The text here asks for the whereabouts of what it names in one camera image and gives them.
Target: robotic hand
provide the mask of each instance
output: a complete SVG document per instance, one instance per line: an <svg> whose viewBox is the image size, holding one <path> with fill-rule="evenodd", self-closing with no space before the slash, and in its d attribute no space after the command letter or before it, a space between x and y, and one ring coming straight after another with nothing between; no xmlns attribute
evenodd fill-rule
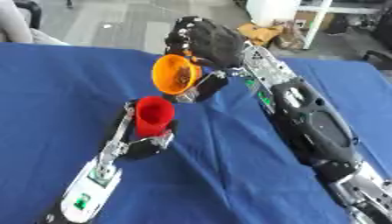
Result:
<svg viewBox="0 0 392 224"><path fill-rule="evenodd" d="M171 121L159 136L130 141L137 102L125 103L99 155L83 167L37 224L92 223L121 180L123 171L114 165L117 158L142 159L168 148L174 138L177 121Z"/></svg>
<svg viewBox="0 0 392 224"><path fill-rule="evenodd" d="M310 166L353 223L392 223L392 184L358 152L359 138L329 101L267 49L199 17L185 17L166 40L166 53L190 56L215 69L210 76L245 79L279 136L298 161ZM207 96L225 85L207 76ZM203 80L194 89L203 95ZM206 97L178 97L199 102Z"/></svg>
<svg viewBox="0 0 392 224"><path fill-rule="evenodd" d="M242 64L245 38L223 25L201 17L182 17L165 40L165 54L190 57L198 66L210 67L193 87L179 95L166 95L171 102L202 102L228 84L227 71Z"/></svg>

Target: white shelf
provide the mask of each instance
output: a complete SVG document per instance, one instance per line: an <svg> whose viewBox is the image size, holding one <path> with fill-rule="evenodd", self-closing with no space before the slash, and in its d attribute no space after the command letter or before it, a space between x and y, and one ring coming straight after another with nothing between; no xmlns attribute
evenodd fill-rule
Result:
<svg viewBox="0 0 392 224"><path fill-rule="evenodd" d="M320 2L300 5L299 11L319 11ZM382 3L332 3L328 12L346 14L375 14L382 9Z"/></svg>

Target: blue tablecloth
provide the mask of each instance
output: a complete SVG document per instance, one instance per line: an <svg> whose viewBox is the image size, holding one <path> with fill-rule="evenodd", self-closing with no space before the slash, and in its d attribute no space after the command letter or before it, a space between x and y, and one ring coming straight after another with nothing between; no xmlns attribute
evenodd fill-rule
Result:
<svg viewBox="0 0 392 224"><path fill-rule="evenodd" d="M156 55L0 45L0 223L31 224L98 151L129 99L160 95ZM286 59L331 100L370 159L392 171L392 88L360 62ZM279 139L241 80L176 105L173 149L118 161L122 182L96 223L348 223Z"/></svg>

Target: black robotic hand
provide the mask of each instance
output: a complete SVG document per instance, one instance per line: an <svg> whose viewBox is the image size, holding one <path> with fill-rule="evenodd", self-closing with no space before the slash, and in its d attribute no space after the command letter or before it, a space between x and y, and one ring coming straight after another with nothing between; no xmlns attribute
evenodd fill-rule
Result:
<svg viewBox="0 0 392 224"><path fill-rule="evenodd" d="M139 100L131 100L126 103L124 108L121 108L112 125L110 125L106 131L104 141L101 143L101 150L106 146L108 141L111 141L118 130L123 130L120 141L129 145L129 148L123 152L120 156L122 158L128 158L132 160L148 158L158 154L160 151L166 150L169 143L174 138L177 131L178 121L172 120L165 128L164 132L160 136L152 136L142 138L136 141L130 141L130 136L134 132L135 128L135 117L136 105ZM125 116L130 116L130 109L134 111L131 123L126 127L120 127L122 120Z"/></svg>
<svg viewBox="0 0 392 224"><path fill-rule="evenodd" d="M193 56L192 62L225 70L239 67L245 38L202 17L182 17L165 40L165 53Z"/></svg>

